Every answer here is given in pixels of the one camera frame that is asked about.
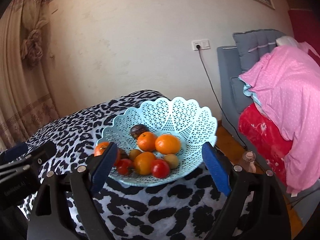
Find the red tomato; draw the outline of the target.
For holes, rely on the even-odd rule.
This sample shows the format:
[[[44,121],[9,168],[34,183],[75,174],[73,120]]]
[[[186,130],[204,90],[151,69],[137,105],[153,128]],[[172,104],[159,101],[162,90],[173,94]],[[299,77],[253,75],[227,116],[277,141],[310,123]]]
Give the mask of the red tomato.
[[[163,159],[156,159],[151,162],[151,174],[158,179],[167,178],[170,173],[170,167]]]
[[[133,169],[133,162],[130,159],[120,159],[116,165],[117,172],[122,176],[128,176]]]

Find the small brown round fruit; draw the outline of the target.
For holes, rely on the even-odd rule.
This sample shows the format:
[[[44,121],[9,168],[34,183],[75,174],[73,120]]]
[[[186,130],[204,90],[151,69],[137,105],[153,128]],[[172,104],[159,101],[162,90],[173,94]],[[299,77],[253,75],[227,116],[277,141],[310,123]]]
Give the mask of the small brown round fruit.
[[[179,159],[175,154],[167,154],[163,160],[169,165],[170,169],[175,169],[179,166]]]

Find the orange tangerine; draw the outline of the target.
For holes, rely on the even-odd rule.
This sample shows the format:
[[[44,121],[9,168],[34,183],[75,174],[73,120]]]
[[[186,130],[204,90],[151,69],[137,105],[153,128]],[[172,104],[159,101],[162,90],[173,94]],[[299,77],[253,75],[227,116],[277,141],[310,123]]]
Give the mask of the orange tangerine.
[[[135,172],[142,176],[151,173],[151,164],[156,160],[156,156],[152,152],[143,152],[134,159]]]

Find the large orange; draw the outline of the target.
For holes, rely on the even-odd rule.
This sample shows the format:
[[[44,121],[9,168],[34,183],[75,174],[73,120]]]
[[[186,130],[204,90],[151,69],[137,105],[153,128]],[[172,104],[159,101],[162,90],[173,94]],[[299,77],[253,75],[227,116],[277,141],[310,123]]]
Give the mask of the large orange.
[[[181,142],[171,134],[163,134],[156,139],[155,148],[157,152],[164,155],[176,154],[180,151]]]

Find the dark wrinkled passion fruit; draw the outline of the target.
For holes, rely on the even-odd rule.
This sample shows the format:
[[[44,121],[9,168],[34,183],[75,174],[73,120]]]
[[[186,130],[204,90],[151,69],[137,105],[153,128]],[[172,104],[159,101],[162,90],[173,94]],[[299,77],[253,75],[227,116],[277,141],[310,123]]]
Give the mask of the dark wrinkled passion fruit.
[[[133,137],[134,139],[138,139],[138,137],[145,133],[145,132],[148,132],[149,129],[143,125],[143,124],[137,124],[137,125],[134,125],[131,127],[130,129],[130,135],[131,137]]]

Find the small bottle on floor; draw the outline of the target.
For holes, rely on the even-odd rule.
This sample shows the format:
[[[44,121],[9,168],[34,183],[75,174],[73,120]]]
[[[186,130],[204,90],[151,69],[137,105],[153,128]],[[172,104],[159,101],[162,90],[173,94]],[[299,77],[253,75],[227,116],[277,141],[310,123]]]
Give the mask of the small bottle on floor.
[[[239,160],[239,165],[247,172],[256,173],[255,166],[256,155],[252,151],[246,151],[243,153],[242,158]]]

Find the beige patterned curtain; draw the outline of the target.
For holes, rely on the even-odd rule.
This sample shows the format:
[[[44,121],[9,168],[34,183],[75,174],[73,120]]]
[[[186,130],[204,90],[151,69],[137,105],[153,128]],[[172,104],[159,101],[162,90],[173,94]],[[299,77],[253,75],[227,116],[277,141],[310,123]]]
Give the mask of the beige patterned curtain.
[[[42,68],[48,0],[12,0],[1,16],[1,151],[58,119]]]

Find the red floral blanket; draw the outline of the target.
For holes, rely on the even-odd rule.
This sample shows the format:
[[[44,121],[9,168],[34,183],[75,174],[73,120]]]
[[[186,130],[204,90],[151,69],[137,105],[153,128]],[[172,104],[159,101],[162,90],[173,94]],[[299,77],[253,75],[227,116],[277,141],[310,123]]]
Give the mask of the red floral blanket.
[[[262,115],[253,103],[240,114],[238,129],[266,160],[279,180],[287,185],[284,157],[291,150],[292,141],[285,140],[277,126]]]

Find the leopard print blanket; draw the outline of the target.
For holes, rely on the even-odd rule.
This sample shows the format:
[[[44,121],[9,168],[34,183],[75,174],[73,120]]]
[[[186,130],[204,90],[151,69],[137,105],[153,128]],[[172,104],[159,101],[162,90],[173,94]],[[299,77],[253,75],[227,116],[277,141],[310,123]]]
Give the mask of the leopard print blanket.
[[[41,167],[40,178],[87,164],[98,140],[115,139],[126,151],[135,147],[130,126],[146,112],[143,123],[151,131],[181,139],[179,167],[167,179],[112,170],[94,203],[115,239],[204,239],[226,202],[201,158],[217,120],[193,100],[173,101],[173,111],[168,105],[159,92],[140,90],[46,124],[27,140],[29,150],[47,141],[56,144],[57,153]]]

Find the light blue lattice fruit basket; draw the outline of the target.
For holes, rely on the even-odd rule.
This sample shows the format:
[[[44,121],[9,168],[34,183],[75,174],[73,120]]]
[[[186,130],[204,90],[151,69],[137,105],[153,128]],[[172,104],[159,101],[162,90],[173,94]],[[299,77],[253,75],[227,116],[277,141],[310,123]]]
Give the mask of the light blue lattice fruit basket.
[[[129,152],[138,147],[136,139],[130,135],[131,127],[137,124],[145,125],[157,137],[163,134],[177,137],[181,142],[177,153],[179,166],[164,179],[142,176],[136,172],[122,176],[113,168],[108,176],[124,185],[150,187],[183,178],[203,162],[202,145],[206,142],[215,145],[217,141],[217,119],[212,116],[210,109],[200,107],[194,99],[175,97],[172,100],[158,98],[155,101],[144,101],[138,108],[128,108],[113,119],[112,125],[103,129],[97,143],[114,142]]]

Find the pink dotted quilt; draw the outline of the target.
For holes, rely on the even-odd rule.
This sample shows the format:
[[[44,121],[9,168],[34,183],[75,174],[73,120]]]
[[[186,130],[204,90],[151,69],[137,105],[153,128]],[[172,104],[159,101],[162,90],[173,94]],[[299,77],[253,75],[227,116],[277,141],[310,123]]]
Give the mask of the pink dotted quilt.
[[[239,75],[281,136],[292,142],[284,157],[287,193],[319,179],[319,65],[299,47],[278,46]]]

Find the white pillow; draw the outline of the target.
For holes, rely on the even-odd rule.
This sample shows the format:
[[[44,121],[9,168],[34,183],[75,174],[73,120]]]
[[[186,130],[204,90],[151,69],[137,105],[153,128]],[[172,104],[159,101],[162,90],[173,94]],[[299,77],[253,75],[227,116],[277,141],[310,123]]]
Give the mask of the white pillow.
[[[299,43],[291,36],[282,36],[276,39],[277,46],[299,47]]]

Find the white wall socket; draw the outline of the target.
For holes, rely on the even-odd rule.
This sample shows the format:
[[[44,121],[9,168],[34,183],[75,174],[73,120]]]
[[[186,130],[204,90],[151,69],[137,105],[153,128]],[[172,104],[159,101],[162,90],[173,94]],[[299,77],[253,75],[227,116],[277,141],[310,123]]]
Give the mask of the white wall socket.
[[[195,40],[191,42],[193,51],[210,49],[210,42],[206,40]]]

